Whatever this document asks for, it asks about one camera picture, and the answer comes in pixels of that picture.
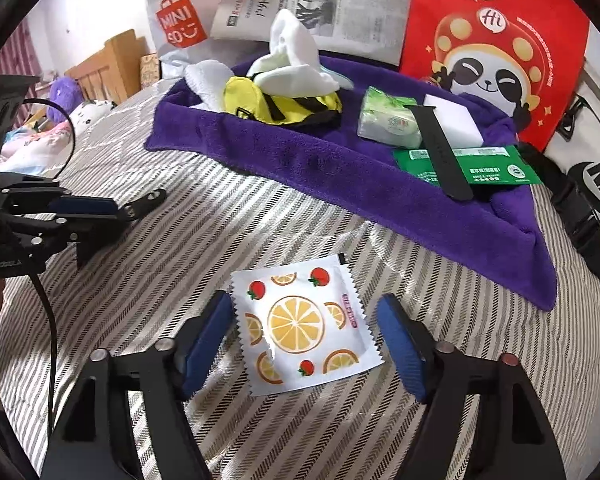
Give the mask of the orange fruit print sachet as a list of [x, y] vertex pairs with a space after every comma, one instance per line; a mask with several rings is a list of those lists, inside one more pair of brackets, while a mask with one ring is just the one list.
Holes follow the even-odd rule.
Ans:
[[384, 360], [343, 254], [230, 276], [253, 396], [324, 385]]

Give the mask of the purple fleece towel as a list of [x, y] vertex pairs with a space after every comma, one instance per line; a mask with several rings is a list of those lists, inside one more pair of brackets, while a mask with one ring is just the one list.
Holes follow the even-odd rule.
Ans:
[[244, 174], [273, 179], [379, 223], [458, 262], [549, 311], [557, 278], [527, 185], [476, 185], [469, 202], [401, 170], [393, 149], [358, 137], [366, 89], [421, 101], [448, 92], [360, 60], [324, 55], [322, 64], [352, 81], [339, 93], [339, 122], [290, 130], [200, 110], [178, 81], [155, 109], [148, 151], [211, 157]]

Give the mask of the green tissue pack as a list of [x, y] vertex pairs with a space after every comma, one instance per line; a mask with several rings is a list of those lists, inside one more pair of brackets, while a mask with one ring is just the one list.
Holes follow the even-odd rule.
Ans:
[[358, 116], [358, 136], [395, 148], [419, 148], [422, 135], [412, 112], [416, 105], [413, 98], [390, 96], [375, 87], [368, 87]]

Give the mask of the striped bed quilt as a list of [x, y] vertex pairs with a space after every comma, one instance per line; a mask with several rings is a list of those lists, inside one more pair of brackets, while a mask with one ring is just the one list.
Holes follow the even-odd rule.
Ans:
[[[46, 452], [50, 403], [66, 400], [96, 348], [114, 354], [175, 333], [236, 270], [341, 252], [367, 314], [398, 296], [437, 338], [471, 356], [519, 356], [553, 426], [565, 471], [586, 478], [600, 462], [600, 282], [572, 247], [539, 186], [536, 218], [558, 277], [553, 311], [403, 236], [293, 188], [244, 176], [186, 152], [144, 143], [167, 82], [142, 90], [79, 136], [61, 182], [119, 203], [164, 188], [166, 202], [83, 268], [67, 249], [42, 276], [58, 329], [50, 365], [46, 315], [31, 283], [7, 283], [0, 318], [0, 398], [34, 466]], [[422, 407], [391, 362], [279, 396], [250, 393], [236, 332], [227, 334], [186, 414], [221, 479], [389, 479]]]

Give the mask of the white sponge block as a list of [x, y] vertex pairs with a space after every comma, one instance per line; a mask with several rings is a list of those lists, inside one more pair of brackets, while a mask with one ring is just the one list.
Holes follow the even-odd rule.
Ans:
[[424, 105], [434, 110], [451, 148], [482, 147], [483, 137], [466, 106], [432, 94], [426, 94]]

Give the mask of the white plush toy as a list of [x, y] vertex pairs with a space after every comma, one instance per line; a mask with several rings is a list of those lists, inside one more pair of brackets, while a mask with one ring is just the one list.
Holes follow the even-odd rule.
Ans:
[[70, 114], [76, 136], [108, 115], [116, 106], [117, 103], [110, 100], [84, 101], [78, 105]]

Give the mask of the folded newspaper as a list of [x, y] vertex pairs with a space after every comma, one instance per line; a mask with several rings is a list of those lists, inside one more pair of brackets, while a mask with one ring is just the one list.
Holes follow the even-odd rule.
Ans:
[[215, 39], [266, 41], [286, 9], [321, 50], [397, 66], [411, 0], [221, 0], [211, 27]]

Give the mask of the purple plush toy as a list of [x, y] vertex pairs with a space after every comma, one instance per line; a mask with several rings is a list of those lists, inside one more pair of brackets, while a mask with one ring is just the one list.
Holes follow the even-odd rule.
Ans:
[[62, 76], [53, 81], [48, 99], [71, 114], [84, 101], [84, 96], [75, 79]]

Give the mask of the white Miniso plastic bag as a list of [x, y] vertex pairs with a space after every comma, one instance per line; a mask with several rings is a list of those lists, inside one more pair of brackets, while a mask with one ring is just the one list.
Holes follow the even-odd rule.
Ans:
[[268, 50], [264, 42], [211, 37], [220, 1], [146, 0], [151, 39], [163, 78], [180, 78], [187, 65], [208, 58], [233, 67]]

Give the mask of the white Nike waist bag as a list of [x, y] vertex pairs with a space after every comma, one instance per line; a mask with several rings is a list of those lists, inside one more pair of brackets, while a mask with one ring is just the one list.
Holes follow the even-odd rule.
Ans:
[[584, 64], [572, 101], [539, 151], [518, 145], [550, 191], [550, 201], [574, 249], [600, 280], [600, 72]]

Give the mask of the red panda paper bag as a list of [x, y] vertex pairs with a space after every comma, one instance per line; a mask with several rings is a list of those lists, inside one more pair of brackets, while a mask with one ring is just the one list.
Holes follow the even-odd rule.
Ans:
[[573, 0], [411, 0], [400, 71], [491, 103], [544, 150], [576, 90], [589, 29]]

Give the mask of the green wet wipe sachet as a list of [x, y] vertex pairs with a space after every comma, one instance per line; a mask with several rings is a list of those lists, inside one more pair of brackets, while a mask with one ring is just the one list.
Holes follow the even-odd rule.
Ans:
[[[453, 154], [471, 185], [530, 185], [541, 179], [521, 157], [516, 146], [490, 148], [454, 148]], [[412, 176], [440, 186], [437, 173], [426, 150], [393, 151], [396, 164]]]

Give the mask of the yellow black pouch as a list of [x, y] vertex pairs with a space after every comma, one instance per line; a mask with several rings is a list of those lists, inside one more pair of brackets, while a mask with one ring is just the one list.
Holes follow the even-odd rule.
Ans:
[[251, 79], [233, 76], [223, 90], [228, 114], [262, 124], [302, 129], [339, 122], [342, 104], [336, 92], [327, 96], [288, 98], [264, 93]]

